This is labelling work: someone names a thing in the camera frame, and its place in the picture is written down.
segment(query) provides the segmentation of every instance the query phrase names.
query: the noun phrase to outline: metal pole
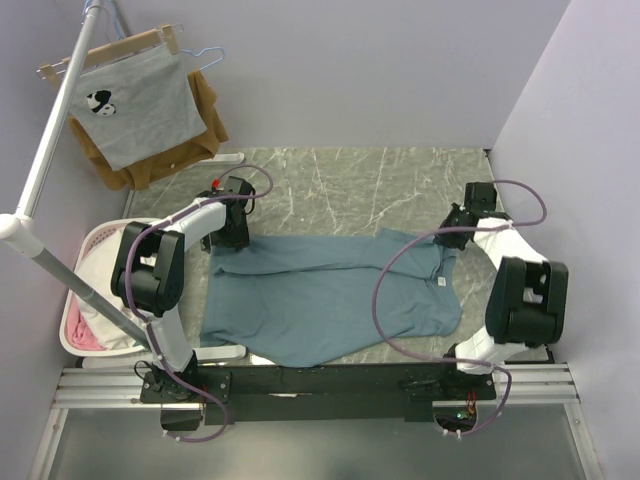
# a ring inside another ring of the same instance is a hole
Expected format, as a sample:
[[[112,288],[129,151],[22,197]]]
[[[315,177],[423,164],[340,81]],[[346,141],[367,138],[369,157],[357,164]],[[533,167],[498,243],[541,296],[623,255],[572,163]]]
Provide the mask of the metal pole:
[[[38,150],[33,159],[31,165],[31,171],[27,177],[27,181],[22,190],[18,207],[16,208],[16,215],[20,217],[33,217],[33,213],[38,204],[40,198],[40,192],[53,159],[53,152],[58,144],[58,138],[60,138],[60,132],[67,118],[67,112],[69,111],[69,105],[71,98],[76,89],[78,78],[82,72],[84,66],[84,60],[89,50],[89,41],[93,35],[93,31],[98,25],[98,17],[100,16],[101,8],[104,0],[92,0],[91,4],[87,7],[85,20],[78,36],[76,46],[73,48],[71,54],[71,60],[67,66],[67,71],[58,90],[58,95],[53,103],[51,114],[47,120],[47,125],[44,128],[44,133],[40,139]]]
[[[124,313],[111,305],[107,299],[99,295],[84,280],[69,270],[49,250],[43,249],[39,255],[32,257],[32,260],[69,287],[78,297],[95,308],[98,313],[104,315],[116,327],[149,350],[149,343],[142,329],[137,327]]]

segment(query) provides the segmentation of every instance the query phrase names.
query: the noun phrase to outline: laundry basket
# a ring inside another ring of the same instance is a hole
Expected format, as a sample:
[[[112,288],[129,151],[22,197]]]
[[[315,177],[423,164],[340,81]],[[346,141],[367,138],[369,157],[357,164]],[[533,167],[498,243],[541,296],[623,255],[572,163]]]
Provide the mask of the laundry basket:
[[[95,248],[97,245],[102,243],[106,238],[113,235],[119,229],[124,228],[124,226],[128,223],[134,221],[150,223],[156,220],[157,219],[155,218],[124,218],[120,220],[114,220],[112,222],[106,222],[102,225],[97,226],[84,239],[74,271],[78,270],[80,262],[89,254],[91,249]],[[69,290],[69,292],[67,293],[67,300],[64,304],[64,311],[62,313],[62,321],[60,322],[59,332],[60,343],[62,343],[62,346],[67,352],[79,357],[115,357],[120,355],[130,355],[144,350],[144,347],[142,345],[136,345],[133,347],[121,348],[117,350],[80,350],[74,347],[73,345],[71,345],[71,342],[67,337],[67,323],[70,319],[78,319],[79,316],[80,310],[78,309],[76,296],[71,290]]]

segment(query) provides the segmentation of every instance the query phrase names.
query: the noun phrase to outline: wooden hanger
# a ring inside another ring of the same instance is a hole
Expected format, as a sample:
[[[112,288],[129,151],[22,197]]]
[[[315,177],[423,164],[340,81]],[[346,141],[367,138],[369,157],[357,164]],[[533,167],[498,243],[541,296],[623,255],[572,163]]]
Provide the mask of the wooden hanger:
[[[163,42],[167,44],[169,51],[173,55],[180,53],[180,47],[178,46],[178,40],[175,37],[173,27],[168,24],[160,25],[158,28],[153,30],[138,33],[131,37],[118,40],[117,42],[89,50],[87,58],[84,61],[83,68],[95,67],[96,65],[116,60],[120,57],[139,52],[140,50],[154,47]],[[63,58],[61,62],[56,63],[55,65],[41,65],[38,73],[49,80],[53,87],[57,89],[60,87],[61,79],[60,74],[56,71],[55,67],[66,65],[70,60],[71,58],[67,57]]]

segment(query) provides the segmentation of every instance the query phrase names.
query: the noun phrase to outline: white wall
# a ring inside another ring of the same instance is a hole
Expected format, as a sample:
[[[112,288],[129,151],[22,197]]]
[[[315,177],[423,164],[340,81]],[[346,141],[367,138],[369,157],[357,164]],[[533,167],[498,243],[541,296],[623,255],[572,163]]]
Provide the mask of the white wall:
[[[0,15],[0,212],[12,213],[54,94],[39,64],[67,56],[75,30],[50,0],[3,2]],[[67,265],[85,234],[122,212],[124,193],[107,191],[68,131],[58,146],[36,211],[36,233]],[[25,478],[40,441],[63,364],[57,340],[65,289],[0,245],[0,465],[2,478]]]
[[[497,177],[537,188],[546,224],[524,232],[565,261],[568,359],[607,478],[638,478],[640,3],[573,0],[492,154]],[[535,202],[502,191],[517,218]]]
[[[134,32],[226,48],[206,76],[244,147],[492,147],[567,3],[122,0]]]

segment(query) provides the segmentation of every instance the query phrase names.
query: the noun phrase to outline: printed graphic on shirt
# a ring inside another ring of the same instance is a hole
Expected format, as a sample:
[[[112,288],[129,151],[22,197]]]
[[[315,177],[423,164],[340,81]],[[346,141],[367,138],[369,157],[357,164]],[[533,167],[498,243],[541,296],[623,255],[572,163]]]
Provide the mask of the printed graphic on shirt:
[[[116,106],[109,103],[111,92],[109,90],[98,90],[87,95],[89,108],[96,115],[113,115],[116,113]]]

